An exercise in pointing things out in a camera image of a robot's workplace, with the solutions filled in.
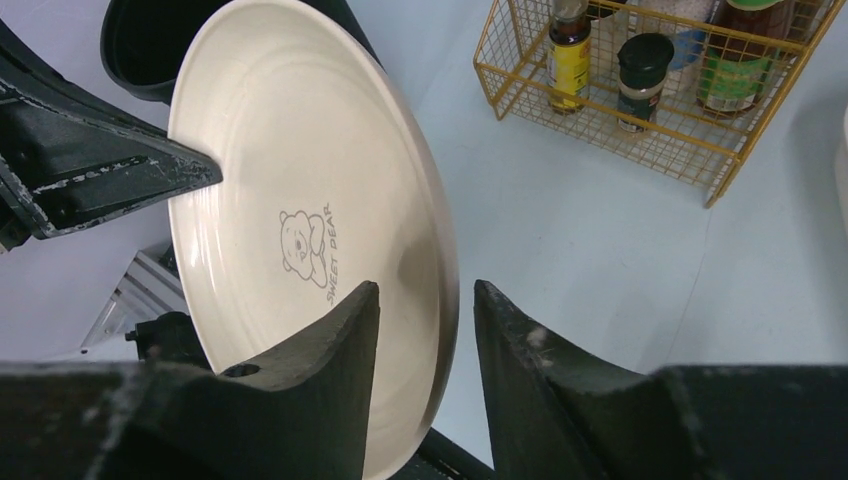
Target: table surface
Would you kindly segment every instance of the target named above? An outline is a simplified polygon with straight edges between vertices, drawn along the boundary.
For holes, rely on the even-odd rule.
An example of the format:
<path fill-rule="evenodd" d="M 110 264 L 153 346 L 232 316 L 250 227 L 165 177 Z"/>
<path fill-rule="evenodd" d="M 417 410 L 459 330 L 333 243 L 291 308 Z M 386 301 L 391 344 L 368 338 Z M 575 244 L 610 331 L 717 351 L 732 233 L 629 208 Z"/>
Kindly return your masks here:
<path fill-rule="evenodd" d="M 420 64 L 410 61 L 416 42 L 391 42 L 420 4 L 404 0 L 392 15 L 409 18 L 386 22 L 379 2 L 351 3 L 410 98 L 456 224 L 460 329 L 435 423 L 447 437 L 491 463 L 472 321 L 478 278 L 560 335 L 640 372 L 848 361 L 848 240 L 833 178 L 848 104 L 848 62 L 839 60 L 848 13 L 727 195 L 706 210 L 694 187 L 518 117 L 498 122 L 471 67 L 488 1 L 434 2 L 443 10 L 427 17 L 432 25 L 450 9 L 462 15 L 450 17 L 449 41 L 438 28 L 422 33 L 440 42 Z M 0 17 L 70 80 L 164 126 L 166 106 L 131 98 L 100 66 L 107 4 L 9 0 Z M 384 24 L 393 30 L 372 35 Z M 0 257 L 0 359 L 76 348 L 135 252 L 167 240 L 167 210 L 157 205 Z"/>

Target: black bin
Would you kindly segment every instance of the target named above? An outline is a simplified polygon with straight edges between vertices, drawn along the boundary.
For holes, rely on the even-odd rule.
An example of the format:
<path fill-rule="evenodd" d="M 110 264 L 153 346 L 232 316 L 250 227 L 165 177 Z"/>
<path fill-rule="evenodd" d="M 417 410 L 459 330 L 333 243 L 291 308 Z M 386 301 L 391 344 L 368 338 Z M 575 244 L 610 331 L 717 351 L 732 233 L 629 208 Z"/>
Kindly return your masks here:
<path fill-rule="evenodd" d="M 100 56 L 112 80 L 142 100 L 171 104 L 183 58 L 203 23 L 231 0 L 112 0 Z M 345 0 L 304 0 L 342 26 L 376 59 Z"/>

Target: bear logo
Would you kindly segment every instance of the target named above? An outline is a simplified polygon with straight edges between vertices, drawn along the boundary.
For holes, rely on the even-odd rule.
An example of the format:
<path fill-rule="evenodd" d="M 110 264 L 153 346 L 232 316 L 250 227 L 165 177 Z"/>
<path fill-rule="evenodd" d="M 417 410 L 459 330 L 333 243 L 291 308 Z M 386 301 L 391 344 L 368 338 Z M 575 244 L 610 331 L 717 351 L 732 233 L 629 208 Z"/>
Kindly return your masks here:
<path fill-rule="evenodd" d="M 324 219 L 306 215 L 303 210 L 289 215 L 280 212 L 280 246 L 283 267 L 294 270 L 304 280 L 321 288 L 327 286 L 327 262 L 324 260 Z"/>

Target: gold wire basket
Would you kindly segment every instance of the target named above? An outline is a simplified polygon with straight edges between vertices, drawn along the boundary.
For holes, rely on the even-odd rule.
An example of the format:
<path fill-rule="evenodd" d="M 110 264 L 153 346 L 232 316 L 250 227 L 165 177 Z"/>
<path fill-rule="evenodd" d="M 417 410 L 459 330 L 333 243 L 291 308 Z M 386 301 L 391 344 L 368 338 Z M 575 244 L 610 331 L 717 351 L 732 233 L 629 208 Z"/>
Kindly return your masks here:
<path fill-rule="evenodd" d="M 557 92 L 559 97 L 584 106 L 570 115 L 557 114 L 549 105 L 550 95 L 554 93 L 547 86 L 545 66 L 553 12 L 551 0 L 495 0 L 474 55 L 474 67 L 498 120 L 511 112 L 700 186 L 705 189 L 709 208 L 727 191 L 843 3 L 845 0 L 796 0 L 787 40 L 775 40 L 635 5 L 590 0 L 592 5 L 611 8 L 617 13 L 592 22 L 596 30 L 596 23 L 613 23 L 607 23 L 597 35 L 593 33 L 588 99 Z M 655 123 L 616 111 L 616 53 L 621 44 L 638 33 L 673 35 L 693 28 L 706 32 L 704 42 L 712 33 L 742 40 L 745 47 L 741 51 L 733 50 L 737 53 L 745 53 L 752 43 L 776 50 L 756 105 L 735 118 L 709 114 L 696 102 L 698 81 L 695 80 L 685 87 L 681 84 L 682 88 L 674 93 L 663 92 Z M 698 69 L 706 68 L 701 60 L 694 62 Z M 646 130 L 636 134 L 624 132 L 617 126 L 618 118 Z"/>

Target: spice jar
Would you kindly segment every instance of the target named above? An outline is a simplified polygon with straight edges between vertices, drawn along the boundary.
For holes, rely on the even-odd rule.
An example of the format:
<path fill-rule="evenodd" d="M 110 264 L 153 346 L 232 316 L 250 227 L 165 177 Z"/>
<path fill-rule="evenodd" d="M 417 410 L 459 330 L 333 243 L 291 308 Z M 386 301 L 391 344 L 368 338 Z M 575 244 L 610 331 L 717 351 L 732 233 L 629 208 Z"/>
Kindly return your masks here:
<path fill-rule="evenodd" d="M 794 0 L 725 0 L 715 24 L 783 40 Z M 777 49 L 747 38 L 710 34 L 698 85 L 698 103 L 708 114 L 735 117 L 754 108 L 765 90 Z"/>
<path fill-rule="evenodd" d="M 714 4 L 714 0 L 642 0 L 642 6 L 648 10 L 697 22 L 705 22 L 710 18 Z M 674 58 L 668 66 L 665 91 L 678 92 L 691 87 L 698 77 L 698 60 L 704 49 L 707 32 L 689 25 L 652 18 L 645 21 L 645 32 L 664 33 L 674 44 Z"/>
<path fill-rule="evenodd" d="M 625 42 L 618 52 L 618 111 L 646 122 L 656 121 L 673 57 L 674 44 L 661 33 L 642 33 Z M 645 131 L 645 127 L 623 118 L 618 119 L 618 126 L 630 133 Z"/>
<path fill-rule="evenodd" d="M 548 103 L 559 114 L 574 113 L 583 105 L 556 92 L 589 97 L 592 25 L 586 16 L 588 6 L 587 0 L 558 0 L 555 5 L 547 62 L 548 86 L 555 93 Z"/>
<path fill-rule="evenodd" d="M 625 4 L 627 0 L 613 0 Z M 627 40 L 627 23 L 630 13 L 614 7 L 592 4 L 588 10 L 592 19 L 592 78 L 611 76 L 615 69 L 615 55 Z"/>

